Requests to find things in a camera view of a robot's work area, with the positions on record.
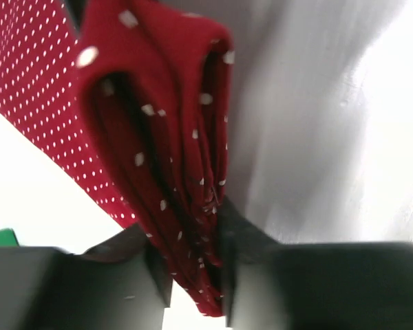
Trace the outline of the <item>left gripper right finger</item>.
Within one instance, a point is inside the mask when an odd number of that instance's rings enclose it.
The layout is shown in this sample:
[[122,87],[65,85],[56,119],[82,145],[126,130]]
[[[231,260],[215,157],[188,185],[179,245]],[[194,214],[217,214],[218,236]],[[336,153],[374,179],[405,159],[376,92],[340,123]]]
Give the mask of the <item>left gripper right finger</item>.
[[222,306],[232,329],[413,329],[413,243],[283,244],[225,199]]

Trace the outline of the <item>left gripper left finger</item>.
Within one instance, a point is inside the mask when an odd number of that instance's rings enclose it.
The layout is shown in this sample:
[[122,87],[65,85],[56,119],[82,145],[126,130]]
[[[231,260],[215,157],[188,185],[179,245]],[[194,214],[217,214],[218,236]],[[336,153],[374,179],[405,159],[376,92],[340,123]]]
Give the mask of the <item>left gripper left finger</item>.
[[171,289],[138,225],[82,254],[0,247],[0,329],[161,329]]

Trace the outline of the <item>red polka dot skirt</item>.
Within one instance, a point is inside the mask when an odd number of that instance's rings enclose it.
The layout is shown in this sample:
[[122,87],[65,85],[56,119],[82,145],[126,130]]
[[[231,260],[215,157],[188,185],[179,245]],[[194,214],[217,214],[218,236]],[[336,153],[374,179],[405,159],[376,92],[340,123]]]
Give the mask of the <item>red polka dot skirt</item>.
[[0,1],[0,114],[211,317],[234,58],[223,25],[158,1]]

